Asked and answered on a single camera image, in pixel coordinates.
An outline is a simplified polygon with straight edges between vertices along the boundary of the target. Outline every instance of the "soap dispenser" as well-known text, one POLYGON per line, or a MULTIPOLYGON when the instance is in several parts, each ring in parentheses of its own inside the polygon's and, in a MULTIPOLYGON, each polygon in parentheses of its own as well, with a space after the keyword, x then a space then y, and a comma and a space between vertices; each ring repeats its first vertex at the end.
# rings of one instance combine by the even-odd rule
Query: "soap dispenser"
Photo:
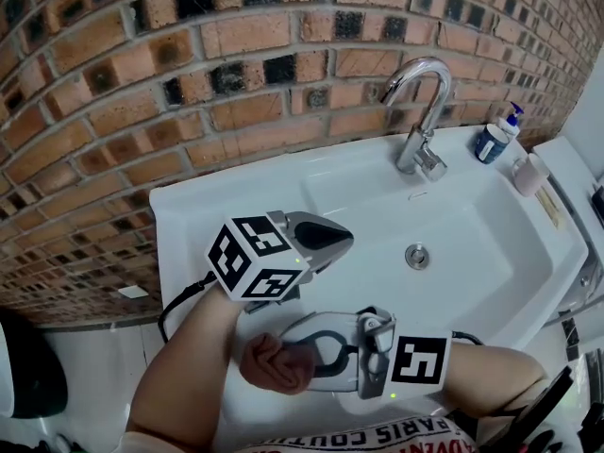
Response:
POLYGON ((502 117, 497 118, 497 126, 505 131, 505 133, 510 136, 510 138, 515 139, 516 136, 520 133, 520 127, 518 127, 518 115, 524 114, 525 112, 522 110, 520 106, 513 103, 513 113, 508 116, 507 119, 503 119, 502 117))

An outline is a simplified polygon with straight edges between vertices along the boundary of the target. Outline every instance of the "blue cup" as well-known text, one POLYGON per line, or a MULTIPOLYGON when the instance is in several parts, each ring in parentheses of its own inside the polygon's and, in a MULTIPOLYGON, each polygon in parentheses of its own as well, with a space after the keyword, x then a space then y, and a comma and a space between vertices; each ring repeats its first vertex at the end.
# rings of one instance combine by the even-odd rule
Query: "blue cup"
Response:
POLYGON ((495 125, 486 125, 478 134, 474 154, 479 161, 489 164, 505 150, 512 138, 495 125))

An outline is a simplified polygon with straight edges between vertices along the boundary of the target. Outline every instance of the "pink cloth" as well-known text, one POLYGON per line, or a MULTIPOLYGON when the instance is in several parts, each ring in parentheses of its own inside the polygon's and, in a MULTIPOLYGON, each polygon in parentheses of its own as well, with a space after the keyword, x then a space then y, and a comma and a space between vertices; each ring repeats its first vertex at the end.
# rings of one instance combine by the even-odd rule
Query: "pink cloth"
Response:
POLYGON ((239 370, 247 382, 259 388, 300 394, 309 387, 314 365, 311 347, 283 345, 279 338, 264 333, 245 345, 239 370))

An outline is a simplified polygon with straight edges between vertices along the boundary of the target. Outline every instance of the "sink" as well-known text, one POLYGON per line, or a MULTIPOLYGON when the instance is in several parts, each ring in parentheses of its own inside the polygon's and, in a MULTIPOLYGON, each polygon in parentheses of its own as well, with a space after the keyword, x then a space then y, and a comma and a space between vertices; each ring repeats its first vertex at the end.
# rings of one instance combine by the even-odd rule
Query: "sink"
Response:
MULTIPOLYGON (((151 193, 164 305, 207 273, 203 252, 225 216, 304 210, 355 236, 344 257, 302 286, 301 300, 240 318, 221 419, 221 430, 238 434, 236 440, 219 434, 225 449, 277 431, 280 437, 319 434, 400 417, 405 409, 434 413, 442 407, 438 398, 384 407, 355 393, 290 397, 247 384, 237 366, 245 342, 261 332, 279 334, 310 312, 375 305, 410 324, 462 330, 487 344, 516 348, 537 333, 577 275, 587 247, 549 185, 564 214, 560 229, 536 198, 513 187, 512 164, 526 155, 521 146, 512 143, 486 166, 471 152, 477 131, 436 132, 430 146, 448 165, 436 183, 395 168, 404 137, 393 136, 268 159, 151 193), (424 270, 405 259, 416 243, 429 253, 424 270)), ((168 318, 169 332, 191 305, 168 318)))

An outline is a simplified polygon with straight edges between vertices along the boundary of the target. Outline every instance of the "chrome faucet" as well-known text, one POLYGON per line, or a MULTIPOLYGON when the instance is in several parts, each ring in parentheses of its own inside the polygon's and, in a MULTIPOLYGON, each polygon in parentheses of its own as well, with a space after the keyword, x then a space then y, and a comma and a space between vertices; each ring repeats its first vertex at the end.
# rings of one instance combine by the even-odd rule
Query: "chrome faucet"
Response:
POLYGON ((434 127, 443 112, 443 106, 451 90, 449 68, 442 60, 434 57, 410 60, 390 77, 381 102, 388 107, 391 106, 410 82, 430 72, 438 76, 438 88, 432 96, 422 121, 411 129, 400 157, 396 161, 396 167, 403 173, 412 175, 415 173, 415 164, 419 164, 430 181, 437 181, 445 175, 446 164, 432 152, 429 144, 434 137, 434 127))

